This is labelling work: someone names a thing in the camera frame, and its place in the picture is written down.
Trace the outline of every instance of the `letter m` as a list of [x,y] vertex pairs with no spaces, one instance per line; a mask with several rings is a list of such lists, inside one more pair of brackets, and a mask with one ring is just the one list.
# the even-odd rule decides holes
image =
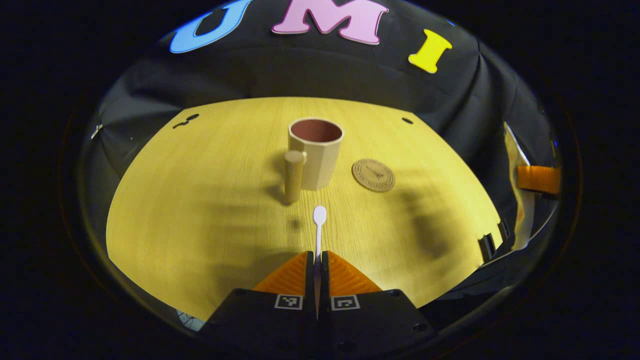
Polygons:
[[332,0],[291,0],[284,19],[271,30],[276,34],[306,33],[311,28],[305,22],[305,16],[309,12],[323,34],[330,33],[344,19],[349,18],[349,24],[338,31],[340,36],[378,45],[378,23],[382,14],[388,11],[389,9],[370,0],[352,0],[342,6],[337,6]]

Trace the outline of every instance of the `white plastic spoon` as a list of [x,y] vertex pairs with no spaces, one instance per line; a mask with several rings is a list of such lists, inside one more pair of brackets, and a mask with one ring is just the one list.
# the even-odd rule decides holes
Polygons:
[[314,209],[314,222],[316,223],[316,262],[314,263],[314,284],[316,290],[316,316],[320,306],[320,282],[321,272],[320,257],[322,254],[322,225],[326,221],[326,209],[324,206],[316,206]]

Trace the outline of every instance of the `mug handle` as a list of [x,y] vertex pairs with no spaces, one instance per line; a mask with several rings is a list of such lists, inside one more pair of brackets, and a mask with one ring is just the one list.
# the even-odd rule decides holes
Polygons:
[[307,162],[305,151],[291,150],[284,154],[285,181],[284,193],[287,203],[292,204],[300,198],[302,191],[302,166]]

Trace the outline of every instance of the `beige mug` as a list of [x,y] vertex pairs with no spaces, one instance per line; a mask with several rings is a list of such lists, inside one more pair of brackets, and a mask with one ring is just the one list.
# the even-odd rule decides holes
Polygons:
[[289,151],[285,193],[294,202],[300,189],[319,190],[329,185],[340,152],[344,130],[329,120],[308,117],[289,125]]

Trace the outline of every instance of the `wooden table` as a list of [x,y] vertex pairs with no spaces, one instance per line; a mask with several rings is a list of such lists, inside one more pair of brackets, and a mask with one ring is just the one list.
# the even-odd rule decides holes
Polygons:
[[[186,119],[193,114],[199,116]],[[287,126],[301,117],[340,124],[345,137],[328,187],[284,204]],[[413,121],[405,122],[402,118]],[[376,193],[351,174],[383,162],[395,187]],[[109,258],[138,286],[206,320],[233,288],[252,288],[294,255],[314,250],[313,208],[324,205],[323,249],[416,306],[483,263],[478,239],[502,243],[499,216],[463,160],[414,114],[353,101],[273,97],[180,112],[140,151],[115,193]]]

